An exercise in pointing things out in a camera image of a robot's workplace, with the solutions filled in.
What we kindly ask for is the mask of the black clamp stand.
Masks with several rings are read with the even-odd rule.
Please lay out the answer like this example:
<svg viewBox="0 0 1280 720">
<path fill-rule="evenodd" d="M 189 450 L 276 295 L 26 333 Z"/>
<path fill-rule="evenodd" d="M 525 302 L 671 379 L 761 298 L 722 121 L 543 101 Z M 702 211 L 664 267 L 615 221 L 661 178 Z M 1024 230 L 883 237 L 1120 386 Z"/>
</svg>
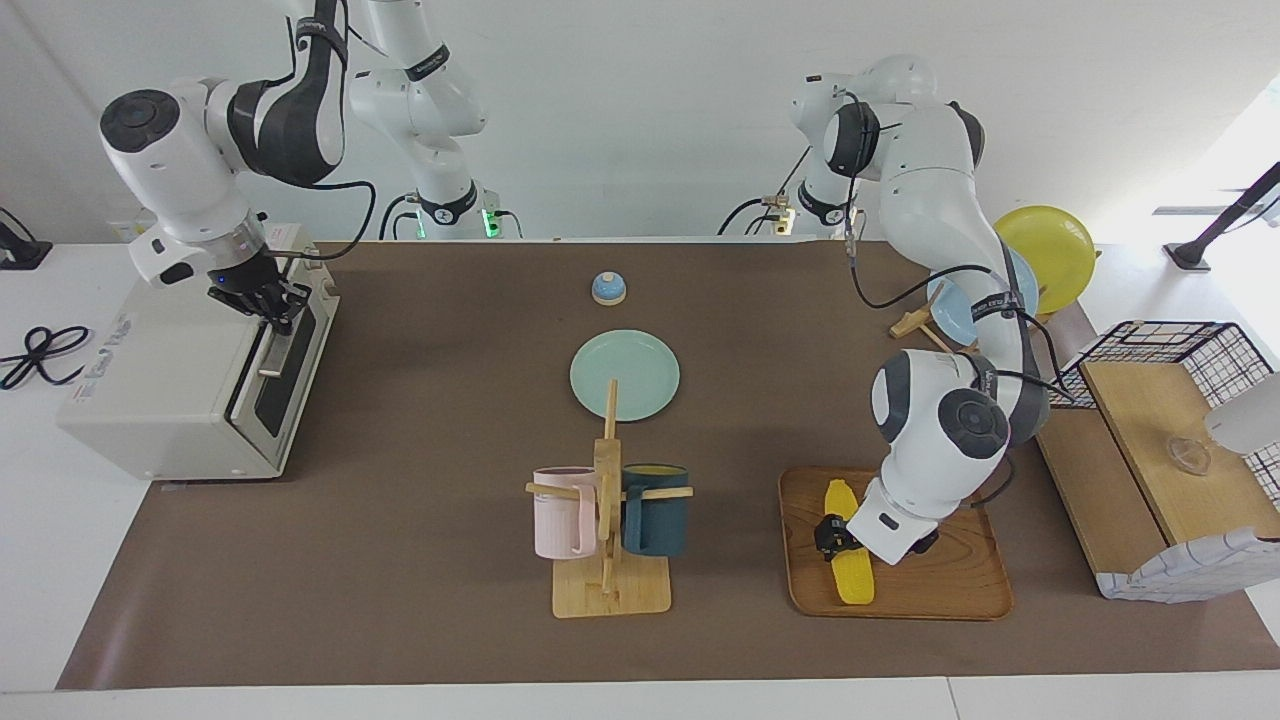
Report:
<svg viewBox="0 0 1280 720">
<path fill-rule="evenodd" d="M 0 206 L 0 270 L 35 270 L 52 251 L 52 242 L 38 240 L 29 227 Z"/>
</svg>

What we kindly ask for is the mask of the pink mug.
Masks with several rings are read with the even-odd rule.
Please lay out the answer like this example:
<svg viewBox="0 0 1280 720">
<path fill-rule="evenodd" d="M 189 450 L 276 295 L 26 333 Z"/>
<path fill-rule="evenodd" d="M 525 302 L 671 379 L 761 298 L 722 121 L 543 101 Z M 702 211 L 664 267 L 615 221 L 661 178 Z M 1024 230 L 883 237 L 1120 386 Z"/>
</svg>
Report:
<svg viewBox="0 0 1280 720">
<path fill-rule="evenodd" d="M 594 556 L 599 550 L 595 470 L 585 466 L 540 468 L 534 471 L 532 482 L 571 493 L 570 497 L 534 495 L 534 553 L 550 560 Z"/>
</svg>

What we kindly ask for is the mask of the beige toaster oven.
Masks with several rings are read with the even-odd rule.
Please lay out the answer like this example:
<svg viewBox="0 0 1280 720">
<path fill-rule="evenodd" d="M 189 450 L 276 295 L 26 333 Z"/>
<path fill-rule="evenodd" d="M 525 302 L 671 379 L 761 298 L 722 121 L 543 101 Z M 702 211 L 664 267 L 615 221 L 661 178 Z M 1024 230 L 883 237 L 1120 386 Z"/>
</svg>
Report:
<svg viewBox="0 0 1280 720">
<path fill-rule="evenodd" d="M 58 428 L 141 480 L 278 478 L 340 301 L 321 263 L 283 270 L 311 291 L 284 338 L 210 299 L 206 277 L 137 282 Z"/>
</svg>

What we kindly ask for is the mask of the blurred white round object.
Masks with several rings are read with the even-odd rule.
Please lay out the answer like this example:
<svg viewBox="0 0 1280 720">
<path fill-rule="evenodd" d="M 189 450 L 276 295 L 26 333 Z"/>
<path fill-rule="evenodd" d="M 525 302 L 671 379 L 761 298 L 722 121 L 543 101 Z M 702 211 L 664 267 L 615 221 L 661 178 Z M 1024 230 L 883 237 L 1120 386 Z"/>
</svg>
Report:
<svg viewBox="0 0 1280 720">
<path fill-rule="evenodd" d="M 1280 372 L 1212 409 L 1204 429 L 1217 446 L 1240 456 L 1280 442 Z"/>
</svg>

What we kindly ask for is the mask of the black angled pole stand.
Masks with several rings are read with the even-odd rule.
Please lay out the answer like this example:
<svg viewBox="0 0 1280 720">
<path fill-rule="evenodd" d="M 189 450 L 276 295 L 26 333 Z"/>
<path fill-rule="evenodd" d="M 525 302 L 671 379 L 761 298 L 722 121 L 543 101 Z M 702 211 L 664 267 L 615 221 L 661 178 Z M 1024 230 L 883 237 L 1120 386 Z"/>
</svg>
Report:
<svg viewBox="0 0 1280 720">
<path fill-rule="evenodd" d="M 1183 272 L 1210 272 L 1211 265 L 1204 260 L 1210 245 L 1262 218 L 1280 223 L 1280 161 L 1274 163 L 1244 188 L 1194 240 L 1166 243 L 1162 250 L 1172 265 Z"/>
</svg>

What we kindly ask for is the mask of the wooden plate rack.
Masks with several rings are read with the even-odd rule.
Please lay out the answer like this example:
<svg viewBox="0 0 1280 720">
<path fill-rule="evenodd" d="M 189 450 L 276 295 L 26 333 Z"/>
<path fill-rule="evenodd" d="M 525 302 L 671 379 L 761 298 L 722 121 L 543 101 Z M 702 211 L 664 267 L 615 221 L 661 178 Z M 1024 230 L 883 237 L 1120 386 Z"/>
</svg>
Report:
<svg viewBox="0 0 1280 720">
<path fill-rule="evenodd" d="M 931 315 L 931 305 L 933 300 L 938 297 L 938 295 L 940 293 L 936 293 L 932 299 L 927 297 L 925 304 L 918 310 L 905 313 L 899 322 L 896 322 L 890 327 L 890 336 L 896 340 L 901 340 L 911 333 L 920 332 L 923 333 L 924 337 L 928 338 L 928 341 L 933 346 L 936 346 L 942 352 L 948 352 L 948 354 L 955 351 L 952 345 L 956 345 L 960 350 L 977 348 L 978 337 L 977 342 L 972 346 L 957 345 L 956 342 L 951 341 L 933 322 L 933 318 Z"/>
</svg>

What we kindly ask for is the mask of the yellow corn cob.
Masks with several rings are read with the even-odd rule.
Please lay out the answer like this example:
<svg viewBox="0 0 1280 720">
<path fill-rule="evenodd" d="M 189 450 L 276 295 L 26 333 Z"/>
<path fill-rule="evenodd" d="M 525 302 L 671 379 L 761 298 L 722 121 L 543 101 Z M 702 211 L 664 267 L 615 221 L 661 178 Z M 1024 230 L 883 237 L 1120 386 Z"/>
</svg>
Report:
<svg viewBox="0 0 1280 720">
<path fill-rule="evenodd" d="M 829 480 L 824 496 L 824 515 L 840 515 L 846 527 L 859 510 L 852 488 L 844 478 Z M 840 601 L 845 605 L 868 605 L 876 597 L 870 553 L 867 548 L 842 552 L 836 559 L 824 559 L 833 574 Z"/>
</svg>

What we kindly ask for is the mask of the wooden serving tray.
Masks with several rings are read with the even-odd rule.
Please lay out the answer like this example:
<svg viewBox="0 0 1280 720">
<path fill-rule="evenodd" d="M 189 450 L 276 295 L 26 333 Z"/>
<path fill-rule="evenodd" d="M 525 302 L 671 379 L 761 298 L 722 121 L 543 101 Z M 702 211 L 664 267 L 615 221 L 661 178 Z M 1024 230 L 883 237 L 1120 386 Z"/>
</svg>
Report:
<svg viewBox="0 0 1280 720">
<path fill-rule="evenodd" d="M 870 469 L 799 466 L 778 479 L 780 515 L 796 610 L 818 618 L 993 621 L 1007 616 L 1012 589 L 986 509 L 961 509 L 940 525 L 940 538 L 923 555 L 896 565 L 870 559 L 876 596 L 845 603 L 835 574 L 815 547 L 814 528 L 824 515 L 826 491 L 841 479 L 861 497 Z"/>
</svg>

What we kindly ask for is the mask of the brown table mat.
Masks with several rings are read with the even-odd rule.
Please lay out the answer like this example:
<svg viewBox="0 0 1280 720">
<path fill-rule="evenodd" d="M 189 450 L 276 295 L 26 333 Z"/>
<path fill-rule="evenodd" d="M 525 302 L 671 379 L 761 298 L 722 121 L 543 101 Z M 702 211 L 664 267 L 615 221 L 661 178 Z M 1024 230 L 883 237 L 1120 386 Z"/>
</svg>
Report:
<svg viewBox="0 0 1280 720">
<path fill-rule="evenodd" d="M 1280 667 L 1253 605 L 1102 598 L 1039 451 L 991 506 L 1015 605 L 993 623 L 806 618 L 777 500 L 796 466 L 876 468 L 869 388 L 895 313 L 840 243 L 376 243 L 340 306 L 282 482 L 148 488 L 61 689 L 636 682 Z M 593 301 L 617 272 L 627 297 Z M 570 388 L 593 336 L 675 351 L 627 462 L 691 471 L 668 612 L 561 621 L 532 470 L 591 457 Z"/>
</svg>

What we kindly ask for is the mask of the light green plate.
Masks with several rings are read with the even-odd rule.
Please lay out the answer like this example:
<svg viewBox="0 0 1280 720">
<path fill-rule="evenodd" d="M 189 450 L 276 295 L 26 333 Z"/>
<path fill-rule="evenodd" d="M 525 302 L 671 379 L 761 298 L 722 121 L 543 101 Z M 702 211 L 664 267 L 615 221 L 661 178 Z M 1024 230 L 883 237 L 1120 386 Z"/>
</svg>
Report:
<svg viewBox="0 0 1280 720">
<path fill-rule="evenodd" d="M 611 382 L 617 382 L 617 421 L 640 421 L 663 411 L 675 398 L 680 379 L 678 360 L 669 346 L 635 329 L 596 334 L 570 364 L 575 398 L 600 418 L 605 415 Z"/>
</svg>

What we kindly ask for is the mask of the white grid patterned cloth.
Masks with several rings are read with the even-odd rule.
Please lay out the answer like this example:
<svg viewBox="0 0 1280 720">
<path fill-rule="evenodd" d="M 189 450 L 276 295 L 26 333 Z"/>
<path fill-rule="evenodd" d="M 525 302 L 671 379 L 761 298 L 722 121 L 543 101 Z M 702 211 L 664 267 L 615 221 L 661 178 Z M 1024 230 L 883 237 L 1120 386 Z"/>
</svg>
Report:
<svg viewBox="0 0 1280 720">
<path fill-rule="evenodd" d="M 1280 538 L 1249 527 L 1175 544 L 1132 573 L 1097 573 L 1107 600 L 1185 603 L 1280 579 Z"/>
</svg>

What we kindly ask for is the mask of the wooden shelf box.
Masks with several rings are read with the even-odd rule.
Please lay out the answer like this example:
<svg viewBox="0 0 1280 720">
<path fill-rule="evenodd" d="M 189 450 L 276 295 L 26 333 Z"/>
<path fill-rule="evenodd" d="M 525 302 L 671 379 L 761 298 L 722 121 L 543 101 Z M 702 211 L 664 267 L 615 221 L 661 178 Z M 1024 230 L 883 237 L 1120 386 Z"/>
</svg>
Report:
<svg viewBox="0 0 1280 720">
<path fill-rule="evenodd" d="M 1249 527 L 1280 538 L 1280 507 L 1247 456 L 1204 429 L 1212 410 L 1174 364 L 1085 363 L 1097 409 L 1055 409 L 1037 437 L 1093 573 L 1132 573 L 1175 544 Z M 1207 477 L 1180 471 L 1166 441 L 1207 443 Z"/>
</svg>

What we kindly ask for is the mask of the dark teal mug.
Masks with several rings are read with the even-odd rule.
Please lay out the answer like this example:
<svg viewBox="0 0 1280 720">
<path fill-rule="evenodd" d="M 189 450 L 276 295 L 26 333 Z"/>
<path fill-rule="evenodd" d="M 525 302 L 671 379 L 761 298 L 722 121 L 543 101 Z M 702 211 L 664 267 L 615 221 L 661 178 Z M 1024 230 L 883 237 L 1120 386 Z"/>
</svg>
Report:
<svg viewBox="0 0 1280 720">
<path fill-rule="evenodd" d="M 628 464 L 622 468 L 625 491 L 622 546 L 634 555 L 678 557 L 687 548 L 689 501 L 649 498 L 648 489 L 690 487 L 689 470 L 669 464 Z"/>
</svg>

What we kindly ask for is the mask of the white outlet box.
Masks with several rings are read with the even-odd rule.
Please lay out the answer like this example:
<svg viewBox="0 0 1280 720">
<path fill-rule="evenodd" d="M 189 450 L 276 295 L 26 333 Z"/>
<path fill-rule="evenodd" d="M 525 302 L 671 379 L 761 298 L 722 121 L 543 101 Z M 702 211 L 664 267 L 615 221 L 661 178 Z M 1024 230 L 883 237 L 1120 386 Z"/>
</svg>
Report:
<svg viewBox="0 0 1280 720">
<path fill-rule="evenodd" d="M 140 205 L 123 205 L 108 211 L 106 223 L 119 242 L 129 243 L 157 222 L 152 211 Z"/>
</svg>

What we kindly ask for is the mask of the small clear glass dish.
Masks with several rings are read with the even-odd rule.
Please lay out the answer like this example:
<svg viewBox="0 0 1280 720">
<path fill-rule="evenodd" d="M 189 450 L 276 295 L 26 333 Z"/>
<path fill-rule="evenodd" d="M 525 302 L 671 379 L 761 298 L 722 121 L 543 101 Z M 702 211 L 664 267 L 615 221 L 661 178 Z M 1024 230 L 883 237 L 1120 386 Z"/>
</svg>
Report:
<svg viewBox="0 0 1280 720">
<path fill-rule="evenodd" d="M 1206 442 L 1184 436 L 1170 436 L 1166 450 L 1172 464 L 1187 474 L 1207 477 L 1212 465 L 1212 450 Z"/>
</svg>

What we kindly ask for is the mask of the light blue plate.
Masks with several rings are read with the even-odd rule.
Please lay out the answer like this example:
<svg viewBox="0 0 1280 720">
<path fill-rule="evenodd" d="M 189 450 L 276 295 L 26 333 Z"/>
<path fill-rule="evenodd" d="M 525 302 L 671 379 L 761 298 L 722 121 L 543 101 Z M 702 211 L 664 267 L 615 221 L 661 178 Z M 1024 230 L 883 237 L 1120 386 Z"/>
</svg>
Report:
<svg viewBox="0 0 1280 720">
<path fill-rule="evenodd" d="M 1024 301 L 1024 309 L 1029 314 L 1037 314 L 1041 291 L 1036 272 L 1019 251 L 1010 250 L 1010 256 L 1015 269 L 1018 291 Z M 957 345 L 974 345 L 977 342 L 977 328 L 972 319 L 972 301 L 950 278 L 938 278 L 927 284 L 927 297 L 932 299 L 936 293 L 940 295 L 931 305 L 933 322 Z"/>
</svg>

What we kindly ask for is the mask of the yellow plate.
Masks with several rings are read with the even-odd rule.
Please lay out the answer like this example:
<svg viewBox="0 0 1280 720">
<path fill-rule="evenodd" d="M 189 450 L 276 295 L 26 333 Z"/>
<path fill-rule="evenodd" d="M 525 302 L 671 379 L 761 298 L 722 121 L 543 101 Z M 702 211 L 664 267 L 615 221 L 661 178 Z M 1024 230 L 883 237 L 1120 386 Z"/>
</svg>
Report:
<svg viewBox="0 0 1280 720">
<path fill-rule="evenodd" d="M 1074 304 L 1093 279 L 1098 251 L 1069 211 L 1048 205 L 1014 209 L 995 222 L 995 231 L 1034 272 L 1038 316 Z"/>
</svg>

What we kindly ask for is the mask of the wooden mug rack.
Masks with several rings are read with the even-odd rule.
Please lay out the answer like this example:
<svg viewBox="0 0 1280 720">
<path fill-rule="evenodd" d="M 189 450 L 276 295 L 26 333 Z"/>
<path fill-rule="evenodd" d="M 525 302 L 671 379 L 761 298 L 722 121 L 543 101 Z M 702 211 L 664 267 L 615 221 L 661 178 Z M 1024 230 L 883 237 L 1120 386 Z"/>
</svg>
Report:
<svg viewBox="0 0 1280 720">
<path fill-rule="evenodd" d="M 667 559 L 625 550 L 621 442 L 616 437 L 620 382 L 608 384 L 603 437 L 594 445 L 595 525 L 599 550 L 582 559 L 557 559 L 552 569 L 552 612 L 558 619 L 658 614 L 671 609 Z"/>
</svg>

